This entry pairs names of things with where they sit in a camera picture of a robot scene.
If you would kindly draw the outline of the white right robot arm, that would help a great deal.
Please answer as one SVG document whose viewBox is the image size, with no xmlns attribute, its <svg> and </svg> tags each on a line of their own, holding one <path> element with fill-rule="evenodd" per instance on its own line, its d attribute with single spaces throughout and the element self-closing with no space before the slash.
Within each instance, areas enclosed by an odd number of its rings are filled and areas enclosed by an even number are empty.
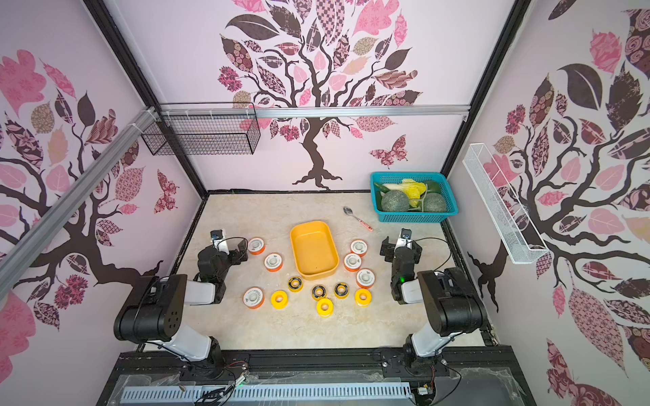
<svg viewBox="0 0 650 406">
<path fill-rule="evenodd" d="M 407 371 L 435 360 L 458 337 L 485 329 L 488 313 L 473 283 L 459 267 L 417 272 L 423 247 L 405 230 L 392 243 L 385 238 L 379 255 L 391 264 L 390 292 L 400 305 L 423 304 L 427 321 L 403 346 Z"/>
</svg>

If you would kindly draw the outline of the yellow plastic storage box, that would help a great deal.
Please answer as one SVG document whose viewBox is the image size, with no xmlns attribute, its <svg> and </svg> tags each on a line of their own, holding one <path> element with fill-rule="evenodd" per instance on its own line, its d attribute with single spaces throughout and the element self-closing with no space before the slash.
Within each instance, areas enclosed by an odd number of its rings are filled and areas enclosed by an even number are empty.
<svg viewBox="0 0 650 406">
<path fill-rule="evenodd" d="M 289 238 L 301 277 L 314 281 L 335 274 L 340 258 L 330 227 L 325 222 L 298 224 L 291 229 Z"/>
</svg>

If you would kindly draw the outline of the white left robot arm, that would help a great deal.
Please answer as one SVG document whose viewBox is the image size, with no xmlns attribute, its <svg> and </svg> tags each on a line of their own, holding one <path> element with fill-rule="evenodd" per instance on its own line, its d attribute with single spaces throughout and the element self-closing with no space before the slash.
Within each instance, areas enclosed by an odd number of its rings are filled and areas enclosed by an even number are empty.
<svg viewBox="0 0 650 406">
<path fill-rule="evenodd" d="M 248 260 L 248 239 L 236 240 L 239 243 L 231 250 L 229 239 L 218 231 L 198 254 L 198 274 L 191 280 L 185 274 L 141 277 L 115 318 L 115 338 L 153 345 L 210 377 L 223 374 L 227 366 L 218 340 L 184 323 L 183 311 L 186 306 L 222 302 L 230 268 Z"/>
</svg>

